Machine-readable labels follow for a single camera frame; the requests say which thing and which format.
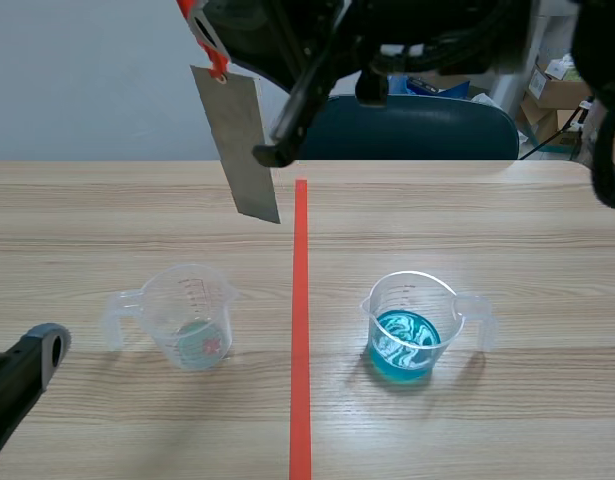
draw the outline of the plastic measuring cup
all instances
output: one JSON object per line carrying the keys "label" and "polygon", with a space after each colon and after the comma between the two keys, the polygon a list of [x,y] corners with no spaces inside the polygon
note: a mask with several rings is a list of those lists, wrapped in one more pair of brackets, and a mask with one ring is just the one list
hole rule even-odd
{"label": "plastic measuring cup", "polygon": [[140,290],[116,292],[102,317],[111,350],[124,346],[120,319],[134,317],[165,356],[180,368],[204,370],[222,359],[232,341],[229,304],[238,292],[216,270],[178,265]]}
{"label": "plastic measuring cup", "polygon": [[480,350],[494,347],[498,324],[489,300],[457,295],[427,273],[396,272],[381,278],[360,307],[369,317],[372,361],[392,380],[429,373],[466,321],[480,322]]}

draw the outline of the dark teal chair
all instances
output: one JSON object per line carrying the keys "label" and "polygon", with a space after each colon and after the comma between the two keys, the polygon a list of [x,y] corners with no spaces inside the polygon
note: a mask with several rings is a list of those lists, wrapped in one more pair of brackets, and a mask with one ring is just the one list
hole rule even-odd
{"label": "dark teal chair", "polygon": [[481,103],[390,95],[365,107],[332,97],[308,129],[302,160],[516,160],[518,133],[504,111]]}

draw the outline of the wooden table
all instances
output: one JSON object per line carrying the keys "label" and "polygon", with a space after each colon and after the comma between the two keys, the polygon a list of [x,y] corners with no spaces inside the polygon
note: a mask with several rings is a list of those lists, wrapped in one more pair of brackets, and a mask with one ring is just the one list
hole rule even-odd
{"label": "wooden table", "polygon": [[[216,163],[0,163],[0,350],[31,326],[73,348],[0,455],[0,480],[286,479],[293,179],[310,185],[313,478],[615,479],[615,211],[560,162],[311,162],[276,174],[283,224],[237,215]],[[240,290],[229,358],[176,370],[115,290],[207,263]],[[357,305],[416,269],[487,295],[428,382],[384,383]]]}

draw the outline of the red tape line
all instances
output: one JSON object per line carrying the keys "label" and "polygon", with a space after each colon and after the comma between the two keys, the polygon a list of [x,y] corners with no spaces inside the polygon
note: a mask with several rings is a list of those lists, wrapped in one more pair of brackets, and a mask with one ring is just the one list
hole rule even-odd
{"label": "red tape line", "polygon": [[311,480],[309,238],[307,226],[307,180],[296,180],[294,281],[291,307],[289,480]]}

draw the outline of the gray metal sheet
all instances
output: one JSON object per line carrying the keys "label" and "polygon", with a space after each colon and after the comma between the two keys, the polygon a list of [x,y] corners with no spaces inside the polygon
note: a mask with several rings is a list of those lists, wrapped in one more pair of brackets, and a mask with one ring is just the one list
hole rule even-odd
{"label": "gray metal sheet", "polygon": [[251,149],[264,143],[256,84],[251,77],[227,74],[227,83],[211,78],[206,68],[191,66],[211,134],[243,215],[280,223],[271,171],[258,164]]}

